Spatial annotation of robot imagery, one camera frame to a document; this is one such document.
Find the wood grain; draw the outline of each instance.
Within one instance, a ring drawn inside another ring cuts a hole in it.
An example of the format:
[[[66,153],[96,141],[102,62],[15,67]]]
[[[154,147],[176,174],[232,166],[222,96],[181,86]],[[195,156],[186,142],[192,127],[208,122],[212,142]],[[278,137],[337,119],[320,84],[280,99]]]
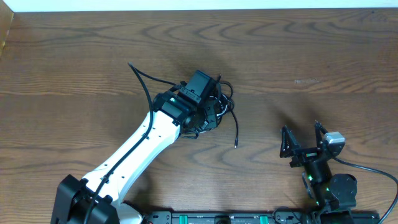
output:
[[[57,12],[15,16],[0,61],[0,223],[48,223],[55,191],[109,157],[148,109],[128,61],[179,82],[196,69],[234,86],[239,147],[226,116],[179,139],[126,199],[144,210],[312,206],[302,169],[279,159],[279,129],[314,144],[313,122],[347,138],[340,158],[398,176],[398,10]],[[168,86],[146,80],[150,93]],[[396,193],[358,179],[358,210],[384,213]],[[386,223],[396,223],[393,211]]]

